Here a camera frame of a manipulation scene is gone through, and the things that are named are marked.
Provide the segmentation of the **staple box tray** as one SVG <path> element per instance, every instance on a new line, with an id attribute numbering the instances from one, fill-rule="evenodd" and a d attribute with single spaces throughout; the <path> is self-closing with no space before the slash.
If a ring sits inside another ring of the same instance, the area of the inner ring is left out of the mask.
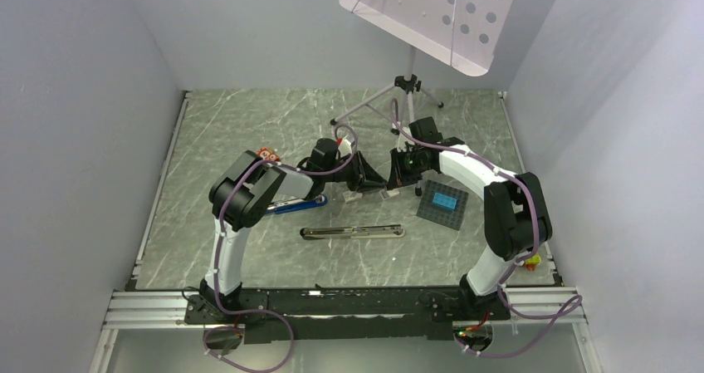
<path id="1" fill-rule="evenodd" d="M 399 190 L 398 189 L 391 189 L 391 190 L 382 189 L 379 193 L 380 193 L 382 199 L 390 199 L 390 198 L 398 196 Z"/>

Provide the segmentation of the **white staple box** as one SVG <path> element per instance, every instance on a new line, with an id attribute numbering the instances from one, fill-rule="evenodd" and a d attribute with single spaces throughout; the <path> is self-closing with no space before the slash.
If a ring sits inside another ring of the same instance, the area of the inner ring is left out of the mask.
<path id="1" fill-rule="evenodd" d="M 354 201 L 362 199 L 363 197 L 364 195 L 360 192 L 346 191 L 343 193 L 343 199 L 346 204 L 353 203 Z"/>

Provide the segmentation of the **black silver stapler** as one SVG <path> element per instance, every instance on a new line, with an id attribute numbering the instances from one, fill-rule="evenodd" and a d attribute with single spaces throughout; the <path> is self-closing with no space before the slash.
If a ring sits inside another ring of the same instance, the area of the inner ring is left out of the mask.
<path id="1" fill-rule="evenodd" d="M 400 224 L 376 226 L 344 226 L 328 228 L 302 228 L 300 236 L 305 240 L 321 239 L 365 239 L 365 238 L 402 238 L 406 234 Z"/>

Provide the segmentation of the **blue black stapler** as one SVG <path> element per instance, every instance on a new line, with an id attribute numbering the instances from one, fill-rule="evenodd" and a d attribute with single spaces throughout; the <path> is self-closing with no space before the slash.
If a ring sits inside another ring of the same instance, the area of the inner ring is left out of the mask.
<path id="1" fill-rule="evenodd" d="M 328 198 L 324 194 L 316 196 L 314 199 L 288 199 L 277 201 L 269 204 L 266 208 L 266 214 L 283 214 L 291 213 L 306 209 L 314 209 L 325 206 L 328 203 Z"/>

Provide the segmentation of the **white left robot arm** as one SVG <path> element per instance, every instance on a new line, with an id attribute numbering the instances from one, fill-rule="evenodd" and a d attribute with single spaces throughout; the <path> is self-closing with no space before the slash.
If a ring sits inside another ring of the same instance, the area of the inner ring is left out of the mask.
<path id="1" fill-rule="evenodd" d="M 328 183 L 343 183 L 356 193 L 387 185 L 354 142 L 330 138 L 317 140 L 310 155 L 295 166 L 246 150 L 216 181 L 208 193 L 215 224 L 213 255 L 198 290 L 214 321 L 229 322 L 242 310 L 247 239 L 273 199 L 283 195 L 309 201 Z"/>

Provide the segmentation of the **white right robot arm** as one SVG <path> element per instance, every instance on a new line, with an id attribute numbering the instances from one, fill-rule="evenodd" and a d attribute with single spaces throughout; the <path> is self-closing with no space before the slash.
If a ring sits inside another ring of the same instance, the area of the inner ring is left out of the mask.
<path id="1" fill-rule="evenodd" d="M 482 199 L 486 247 L 462 277 L 459 312 L 477 319 L 490 306 L 515 266 L 538 251 L 552 236 L 550 216 L 540 180 L 530 172 L 516 174 L 481 157 L 457 138 L 445 138 L 431 117 L 404 130 L 403 150 L 392 149 L 389 189 L 415 185 L 433 170 L 451 177 Z"/>

